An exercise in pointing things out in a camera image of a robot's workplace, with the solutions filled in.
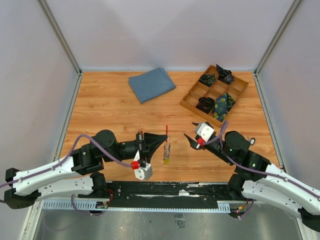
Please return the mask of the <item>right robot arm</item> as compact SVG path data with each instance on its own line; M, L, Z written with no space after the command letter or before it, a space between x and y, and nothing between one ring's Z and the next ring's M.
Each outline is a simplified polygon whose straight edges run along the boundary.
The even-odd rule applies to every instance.
M250 150L255 139L245 139L237 131L226 131L222 124L216 134L208 122L195 123L195 138L188 137L195 150L207 150L230 166L234 174L228 181L226 193L232 200L245 198L261 201L291 213L302 223L320 230L320 191L297 180L278 168L267 158Z

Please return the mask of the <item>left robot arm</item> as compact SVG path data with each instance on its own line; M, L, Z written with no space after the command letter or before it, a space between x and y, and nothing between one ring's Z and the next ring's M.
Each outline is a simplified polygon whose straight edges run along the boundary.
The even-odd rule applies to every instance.
M135 139L118 142L111 130L101 130L95 136L79 135L89 143L80 148L72 145L68 154L56 161L30 170L9 168L5 183L9 187L1 199L11 209L23 209L52 197L78 196L112 201L115 194L108 186L104 164L114 162L133 170L138 180L148 180L153 175L151 158L167 141L166 134L139 131Z

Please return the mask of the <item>black orange rolled tie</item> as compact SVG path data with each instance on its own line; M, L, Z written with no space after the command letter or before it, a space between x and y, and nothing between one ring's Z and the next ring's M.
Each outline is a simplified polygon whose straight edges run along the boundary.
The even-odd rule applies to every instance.
M211 97L200 97L196 108L202 112L209 114L215 107L215 100Z

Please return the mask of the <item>wooden compartment tray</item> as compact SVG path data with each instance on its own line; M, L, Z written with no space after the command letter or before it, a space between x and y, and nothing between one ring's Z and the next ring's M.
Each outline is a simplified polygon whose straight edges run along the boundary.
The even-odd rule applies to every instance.
M208 87L199 82L199 79L203 74L215 74L216 81L211 87ZM246 91L249 83L235 76L233 72L232 75L234 76L234 82L232 84L228 85L220 81L218 79L219 75L216 70L216 65L210 65L203 74L197 79L193 86L184 95L184 97L180 101L180 105L219 128L226 120L229 119L229 117L234 113L235 109L238 108L239 100L243 96L243 93ZM223 122L220 122L213 117L214 109L210 113L205 113L196 108L199 98L210 97L214 99L214 101L216 101L218 97L225 93L229 93L233 97L233 99L235 100L235 104L227 113Z

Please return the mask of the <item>blue yellow floral tie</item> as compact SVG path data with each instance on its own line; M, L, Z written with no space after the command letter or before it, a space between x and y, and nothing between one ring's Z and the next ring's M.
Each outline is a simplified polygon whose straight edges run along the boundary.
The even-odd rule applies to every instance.
M219 122L223 122L235 103L236 101L228 92L219 96L215 100L212 116Z

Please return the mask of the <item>dark green rolled tie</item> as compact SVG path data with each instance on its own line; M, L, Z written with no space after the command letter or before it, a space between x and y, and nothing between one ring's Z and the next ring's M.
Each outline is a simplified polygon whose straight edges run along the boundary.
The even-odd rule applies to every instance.
M204 73L200 78L199 82L207 87L211 87L216 82L216 76L215 74L207 74Z

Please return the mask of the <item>folded blue cloth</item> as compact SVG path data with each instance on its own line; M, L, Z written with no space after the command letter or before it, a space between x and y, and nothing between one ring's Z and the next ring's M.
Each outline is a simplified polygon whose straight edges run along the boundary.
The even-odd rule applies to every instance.
M141 104L176 88L163 67L129 77L128 84Z

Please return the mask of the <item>key with black tag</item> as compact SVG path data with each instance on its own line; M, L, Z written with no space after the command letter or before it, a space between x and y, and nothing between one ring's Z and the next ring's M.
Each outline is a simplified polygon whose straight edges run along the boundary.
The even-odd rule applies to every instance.
M256 139L254 137L247 137L247 140L249 141L250 145L253 146L256 142Z

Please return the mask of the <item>dark navy rolled tie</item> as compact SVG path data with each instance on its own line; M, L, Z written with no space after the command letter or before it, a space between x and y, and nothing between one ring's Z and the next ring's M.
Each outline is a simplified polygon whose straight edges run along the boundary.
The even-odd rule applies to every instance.
M235 81L235 77L230 70L224 69L218 64L216 64L215 68L218 73L218 79L223 83L230 85Z

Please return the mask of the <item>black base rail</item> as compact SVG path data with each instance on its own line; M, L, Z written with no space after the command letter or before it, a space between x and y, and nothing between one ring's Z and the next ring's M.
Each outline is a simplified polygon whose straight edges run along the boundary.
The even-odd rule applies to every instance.
M134 210L208 210L216 209L219 201L245 200L232 197L227 184L216 182L108 181L105 185L104 190L77 196L107 199L113 194L111 207Z

